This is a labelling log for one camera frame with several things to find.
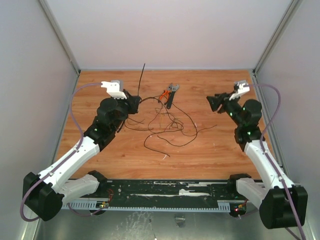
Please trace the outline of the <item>black zip tie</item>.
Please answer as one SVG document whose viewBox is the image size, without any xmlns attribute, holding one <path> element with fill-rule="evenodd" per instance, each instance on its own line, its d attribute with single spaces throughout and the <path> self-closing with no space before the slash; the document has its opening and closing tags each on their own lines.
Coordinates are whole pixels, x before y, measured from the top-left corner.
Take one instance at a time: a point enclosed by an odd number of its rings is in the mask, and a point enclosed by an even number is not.
<svg viewBox="0 0 320 240">
<path fill-rule="evenodd" d="M 145 66 L 146 66 L 146 63 L 143 64 L 142 70 L 141 70 L 141 73 L 140 73 L 140 77 L 139 77 L 139 82 L 138 82 L 138 87 L 137 87 L 137 95 L 138 96 L 140 96 L 141 81 L 142 81 L 142 78 L 143 78 Z"/>
</svg>

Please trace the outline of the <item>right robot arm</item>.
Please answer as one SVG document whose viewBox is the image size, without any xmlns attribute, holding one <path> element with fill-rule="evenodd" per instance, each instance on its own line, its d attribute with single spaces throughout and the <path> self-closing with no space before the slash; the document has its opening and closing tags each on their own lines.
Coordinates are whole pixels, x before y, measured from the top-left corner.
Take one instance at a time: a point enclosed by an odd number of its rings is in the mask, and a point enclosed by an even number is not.
<svg viewBox="0 0 320 240">
<path fill-rule="evenodd" d="M 233 174 L 229 178 L 227 194 L 232 199 L 244 196 L 259 211 L 267 229 L 298 227 L 305 224 L 308 193 L 296 185 L 278 165 L 270 153 L 258 123 L 262 105 L 255 99 L 243 105 L 231 99 L 229 93 L 207 96 L 213 112 L 227 113 L 235 122 L 234 138 L 258 171 L 264 186 L 258 185 L 248 174 Z"/>
</svg>

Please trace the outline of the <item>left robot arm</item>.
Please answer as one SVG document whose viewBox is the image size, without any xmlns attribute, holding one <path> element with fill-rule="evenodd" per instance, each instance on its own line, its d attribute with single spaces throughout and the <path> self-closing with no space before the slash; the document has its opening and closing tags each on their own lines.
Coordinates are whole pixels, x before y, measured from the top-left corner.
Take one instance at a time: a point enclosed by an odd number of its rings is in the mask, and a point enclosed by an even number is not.
<svg viewBox="0 0 320 240">
<path fill-rule="evenodd" d="M 126 90 L 123 98 L 108 97 L 100 102 L 92 124 L 80 133 L 79 141 L 65 155 L 40 173 L 28 173 L 23 179 L 20 216 L 28 207 L 43 221 L 55 217 L 64 205 L 89 194 L 103 197 L 108 190 L 106 178 L 96 170 L 84 177 L 69 178 L 88 160 L 98 155 L 115 138 L 129 115 L 138 113 L 141 97 Z"/>
</svg>

